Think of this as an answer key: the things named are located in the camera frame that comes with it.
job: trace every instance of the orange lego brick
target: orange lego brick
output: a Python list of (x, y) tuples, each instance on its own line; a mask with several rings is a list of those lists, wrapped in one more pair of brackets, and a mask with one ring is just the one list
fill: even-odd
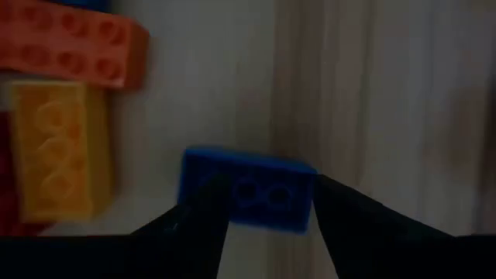
[(131, 19), (35, 0), (0, 3), (4, 67), (110, 88), (143, 83), (149, 34)]
[(10, 87), (25, 222), (93, 218), (112, 200), (105, 93), (77, 82)]

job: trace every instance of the yellow lego brick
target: yellow lego brick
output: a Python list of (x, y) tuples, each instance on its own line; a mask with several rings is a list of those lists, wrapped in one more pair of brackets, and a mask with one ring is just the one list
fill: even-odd
[(78, 82), (10, 85), (15, 163), (28, 222), (89, 220), (112, 200), (105, 93)]

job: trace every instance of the red lego brick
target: red lego brick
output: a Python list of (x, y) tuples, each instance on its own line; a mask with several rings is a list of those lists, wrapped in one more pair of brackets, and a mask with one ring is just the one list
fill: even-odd
[(35, 0), (0, 0), (0, 67), (139, 88), (148, 32), (131, 19)]

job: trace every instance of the blue lego brick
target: blue lego brick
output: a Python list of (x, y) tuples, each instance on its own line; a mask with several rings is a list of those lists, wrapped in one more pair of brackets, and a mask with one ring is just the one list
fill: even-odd
[(316, 170), (306, 164), (219, 148), (187, 149), (178, 201), (215, 175), (232, 181), (231, 221), (303, 233)]
[(50, 0), (53, 3), (98, 12), (109, 12), (110, 0)]

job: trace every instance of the lego brick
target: lego brick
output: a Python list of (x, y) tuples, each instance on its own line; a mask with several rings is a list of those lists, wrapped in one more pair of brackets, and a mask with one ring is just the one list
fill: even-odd
[(0, 3), (3, 67), (108, 88), (143, 83), (149, 34), (131, 19), (34, 0)]
[(88, 9), (98, 12), (109, 12), (109, 0), (50, 0), (53, 3), (69, 5), (75, 8)]
[(313, 168), (253, 154), (191, 148), (183, 156), (178, 201), (219, 174), (232, 182), (232, 221), (295, 233), (306, 231), (316, 174)]
[(112, 200), (104, 91), (69, 81), (19, 81), (10, 92), (22, 220), (92, 219)]

